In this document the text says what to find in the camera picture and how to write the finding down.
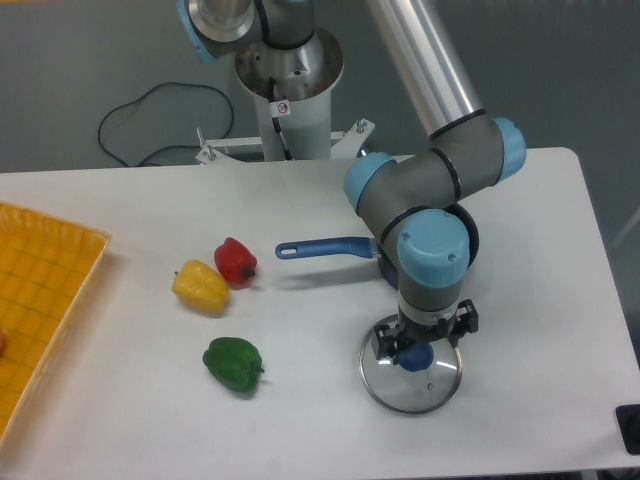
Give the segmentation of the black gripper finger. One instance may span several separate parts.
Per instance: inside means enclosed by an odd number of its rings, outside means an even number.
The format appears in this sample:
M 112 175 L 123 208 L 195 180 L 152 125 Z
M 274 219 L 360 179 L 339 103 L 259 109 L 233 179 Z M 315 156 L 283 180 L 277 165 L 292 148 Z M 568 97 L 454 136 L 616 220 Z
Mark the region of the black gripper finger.
M 396 357 L 408 348 L 408 339 L 399 323 L 378 324 L 373 327 L 373 352 L 377 360 Z
M 445 338 L 452 348 L 457 348 L 465 335 L 476 333 L 479 329 L 479 314 L 473 301 L 461 301 L 455 312 L 445 321 L 445 326 Z

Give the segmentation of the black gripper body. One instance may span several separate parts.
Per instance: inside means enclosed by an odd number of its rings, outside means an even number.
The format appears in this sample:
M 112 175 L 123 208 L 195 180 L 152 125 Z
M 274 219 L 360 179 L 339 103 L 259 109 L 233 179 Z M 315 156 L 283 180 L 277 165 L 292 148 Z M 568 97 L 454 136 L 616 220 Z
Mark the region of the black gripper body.
M 408 351 L 419 344 L 432 343 L 447 338 L 453 329 L 454 319 L 453 315 L 440 316 L 435 319 L 434 323 L 423 325 L 400 312 L 401 330 L 397 339 L 399 351 Z

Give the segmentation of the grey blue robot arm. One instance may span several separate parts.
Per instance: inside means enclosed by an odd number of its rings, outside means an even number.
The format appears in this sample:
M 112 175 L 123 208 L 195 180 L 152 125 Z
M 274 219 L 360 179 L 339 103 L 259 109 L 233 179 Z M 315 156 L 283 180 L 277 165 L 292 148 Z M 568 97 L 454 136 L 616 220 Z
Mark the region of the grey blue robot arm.
M 473 305 L 458 298 L 479 242 L 460 201 L 517 173 L 526 145 L 511 121 L 486 115 L 431 2 L 369 8 L 432 144 L 403 162 L 367 154 L 344 179 L 399 292 L 399 323 L 375 329 L 374 352 L 400 362 L 421 344 L 456 344 L 477 330 Z M 300 110 L 330 91 L 343 62 L 311 2 L 182 1 L 178 11 L 201 56 L 234 54 L 257 100 L 267 159 L 328 154 L 327 130 L 306 124 Z

